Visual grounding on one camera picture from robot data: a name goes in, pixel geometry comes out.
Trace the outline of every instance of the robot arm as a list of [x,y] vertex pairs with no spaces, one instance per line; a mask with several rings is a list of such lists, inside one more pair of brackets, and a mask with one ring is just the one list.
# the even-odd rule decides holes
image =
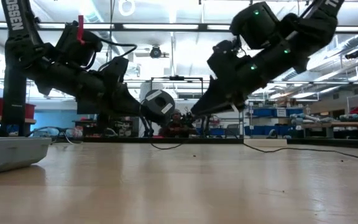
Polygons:
[[114,57],[100,71],[89,70],[96,53],[102,49],[102,42],[119,44],[100,39],[83,30],[81,23],[73,22],[66,24],[54,47],[42,42],[37,32],[40,21],[31,11],[29,0],[2,0],[2,7],[9,29],[5,44],[7,67],[33,80],[44,95],[55,88],[77,101],[96,102],[108,115],[139,115],[141,105],[123,83],[128,59]]
[[[344,0],[315,0],[301,15],[288,14],[279,21],[265,2],[239,12],[230,31],[237,41],[224,40],[213,47],[208,65],[211,77],[206,93],[192,107],[195,115],[244,109],[247,96],[266,87],[270,80],[290,68],[306,71],[309,56],[332,40],[337,14]],[[241,36],[251,49],[262,50],[254,57],[239,58]]]

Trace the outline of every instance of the black stand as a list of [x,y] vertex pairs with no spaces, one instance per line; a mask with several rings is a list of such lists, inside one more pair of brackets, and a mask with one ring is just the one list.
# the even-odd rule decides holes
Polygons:
[[8,66],[8,64],[5,69],[1,128],[9,132],[12,125],[17,125],[19,127],[18,136],[24,136],[29,131],[25,130],[27,78]]

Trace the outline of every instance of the gray plastic tray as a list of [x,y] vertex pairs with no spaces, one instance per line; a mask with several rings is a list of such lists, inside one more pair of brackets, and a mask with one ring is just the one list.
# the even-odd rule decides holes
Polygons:
[[0,138],[0,172],[27,167],[45,158],[50,138]]

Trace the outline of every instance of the ceiling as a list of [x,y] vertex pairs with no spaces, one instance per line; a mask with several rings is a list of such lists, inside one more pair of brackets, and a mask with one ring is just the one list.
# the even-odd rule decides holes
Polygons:
[[[40,17],[42,22],[71,22],[77,20],[79,14],[95,15],[98,22],[110,21],[110,1],[109,0],[30,0],[34,14]],[[280,19],[289,12],[299,14],[305,10],[305,1],[268,1],[272,11]],[[222,23],[228,24],[232,18],[243,8],[249,5],[249,1],[202,1],[202,5],[195,0],[135,0],[134,12],[126,16],[125,13],[130,11],[129,2],[116,0],[112,20],[113,22],[149,22],[149,23]],[[338,15],[339,24],[342,26],[358,26],[358,1],[346,1]],[[4,22],[4,14],[0,2],[0,21]],[[50,42],[55,45],[61,35],[61,31],[39,31],[44,42]],[[171,75],[171,65],[173,58],[174,74],[184,75],[186,77],[205,77],[212,75],[206,60],[212,54],[212,47],[218,42],[225,39],[232,39],[229,33],[210,33],[210,32],[113,32],[112,36],[119,43],[135,43],[138,45],[135,51],[135,57],[131,57],[131,67],[140,68],[140,73],[129,74],[127,79],[147,80],[150,77],[163,77]],[[7,31],[0,30],[0,54],[3,55],[4,43],[7,38]],[[294,74],[291,71],[280,75],[276,81],[313,81],[324,75],[338,71],[341,68],[349,67],[341,73],[324,81],[346,81],[358,73],[353,68],[356,60],[340,60],[340,55],[335,55],[325,59],[328,55],[341,53],[349,39],[355,39],[353,35],[337,35],[333,42],[325,49],[312,56],[308,68],[311,70],[301,75]],[[153,45],[159,45],[163,52],[168,53],[170,58],[160,58],[152,60],[145,57]],[[347,49],[347,52],[354,50],[354,47]],[[98,68],[106,61],[106,52],[108,46],[105,45],[101,53],[98,54],[93,69]],[[248,54],[254,55],[256,50],[247,51]],[[326,85],[304,85],[297,83],[269,84],[264,90],[255,93],[256,96],[287,94],[295,95],[303,91],[319,92],[327,88],[334,87],[332,84]],[[184,92],[200,92],[200,86],[187,88],[183,87]]]

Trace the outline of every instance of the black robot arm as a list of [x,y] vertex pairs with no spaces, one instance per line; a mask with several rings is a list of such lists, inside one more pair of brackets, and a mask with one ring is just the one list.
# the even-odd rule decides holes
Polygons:
[[74,96],[77,101],[95,102],[111,116],[139,115],[140,103],[123,83],[128,59],[114,57],[100,71],[89,70],[96,53],[102,49],[102,42],[116,43],[100,39],[83,30],[81,21],[74,21],[66,24],[54,47],[42,42],[37,32],[40,21],[34,16],[29,0],[2,0],[2,7],[9,29],[5,44],[7,68],[18,70],[33,80],[44,95],[55,88]]
[[[239,12],[230,31],[236,41],[224,40],[213,47],[207,63],[211,77],[208,90],[192,107],[195,115],[244,109],[247,96],[266,87],[270,80],[290,68],[306,71],[309,56],[327,46],[334,37],[337,14],[344,0],[315,0],[301,16],[288,14],[279,21],[265,2]],[[240,36],[251,49],[261,49],[254,57],[237,57]]]

